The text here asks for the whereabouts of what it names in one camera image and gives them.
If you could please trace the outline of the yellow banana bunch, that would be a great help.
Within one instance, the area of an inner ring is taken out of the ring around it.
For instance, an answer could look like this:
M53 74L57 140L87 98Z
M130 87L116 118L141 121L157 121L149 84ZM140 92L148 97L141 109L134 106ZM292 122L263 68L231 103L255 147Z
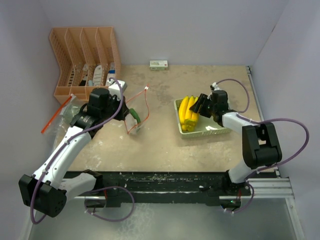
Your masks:
M198 97L185 96L178 108L178 118L183 132L193 132L199 121L199 114L190 110L197 102Z

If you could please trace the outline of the green netted melon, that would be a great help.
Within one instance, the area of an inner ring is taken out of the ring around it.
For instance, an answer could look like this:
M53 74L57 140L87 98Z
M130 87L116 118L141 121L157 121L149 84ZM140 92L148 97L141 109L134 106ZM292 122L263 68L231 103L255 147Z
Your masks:
M63 116L70 122L73 117L79 113L80 108L81 107L79 105L68 105L63 112Z

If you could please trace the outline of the clear zip bag orange zipper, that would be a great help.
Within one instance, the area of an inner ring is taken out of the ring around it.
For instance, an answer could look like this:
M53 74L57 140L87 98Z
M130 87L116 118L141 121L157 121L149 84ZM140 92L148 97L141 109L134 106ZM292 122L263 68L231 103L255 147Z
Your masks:
M82 107L85 102L79 99L74 94L71 94L62 103L62 105L54 112L49 121L44 125L41 134L48 142L53 142L57 135L65 133L70 126L71 121L67 121L63 115L65 109L69 105L76 105Z

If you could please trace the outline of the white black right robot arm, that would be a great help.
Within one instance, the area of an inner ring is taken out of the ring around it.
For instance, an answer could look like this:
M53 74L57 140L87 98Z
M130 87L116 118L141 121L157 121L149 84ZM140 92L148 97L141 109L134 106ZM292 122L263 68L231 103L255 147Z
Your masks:
M228 196L240 190L240 184L256 170L271 167L282 160L282 150L273 123L252 123L241 119L231 109L225 90L212 90L210 95L200 94L188 110L213 120L221 127L241 135L242 160L225 173L222 190Z

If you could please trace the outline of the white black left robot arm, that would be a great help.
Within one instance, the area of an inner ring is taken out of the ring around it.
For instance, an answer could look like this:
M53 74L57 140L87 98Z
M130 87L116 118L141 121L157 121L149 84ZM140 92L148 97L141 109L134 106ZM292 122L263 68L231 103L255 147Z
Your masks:
M22 202L30 208L34 224L34 210L56 217L66 203L88 192L98 196L103 191L103 176L84 170L78 176L63 180L81 150L110 120L125 120L128 112L123 91L111 94L107 88L95 88L87 103L72 118L62 141L49 158L31 175L24 174L18 181Z

